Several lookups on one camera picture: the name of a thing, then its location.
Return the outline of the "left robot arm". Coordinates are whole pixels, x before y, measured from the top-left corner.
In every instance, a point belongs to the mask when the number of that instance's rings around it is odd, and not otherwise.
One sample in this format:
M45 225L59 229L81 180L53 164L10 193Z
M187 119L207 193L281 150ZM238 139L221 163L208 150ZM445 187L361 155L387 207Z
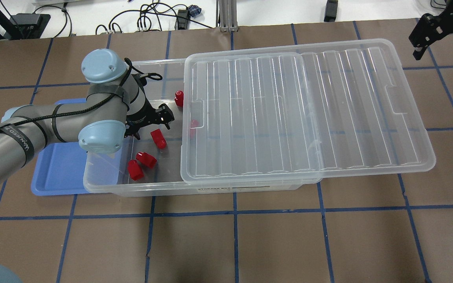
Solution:
M164 103L153 107L144 91L148 79L162 80L160 74L136 69L110 49L87 54L81 71L90 83L86 102L23 105L5 112L0 122L0 184L50 144L78 143L88 153L113 154L124 138L139 138L142 127L163 124L170 129L174 113Z

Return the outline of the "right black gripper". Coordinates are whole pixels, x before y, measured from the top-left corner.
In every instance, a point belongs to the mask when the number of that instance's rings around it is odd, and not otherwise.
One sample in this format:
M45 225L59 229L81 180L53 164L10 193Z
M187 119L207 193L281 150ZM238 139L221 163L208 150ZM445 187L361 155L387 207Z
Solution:
M418 20L409 35L414 59L420 61L431 44L450 34L453 34L453 0L446 2L439 15L423 14Z

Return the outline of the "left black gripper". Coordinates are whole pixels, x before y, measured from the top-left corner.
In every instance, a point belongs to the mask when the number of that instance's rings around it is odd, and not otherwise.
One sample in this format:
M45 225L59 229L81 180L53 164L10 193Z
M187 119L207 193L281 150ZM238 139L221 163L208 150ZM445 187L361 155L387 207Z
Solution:
M153 108L150 102L146 100L142 109L126 116L124 138L133 137L140 140L140 129L151 124L162 124L167 130L171 130L171 123L174 121L174 113L167 104L160 104L158 108Z

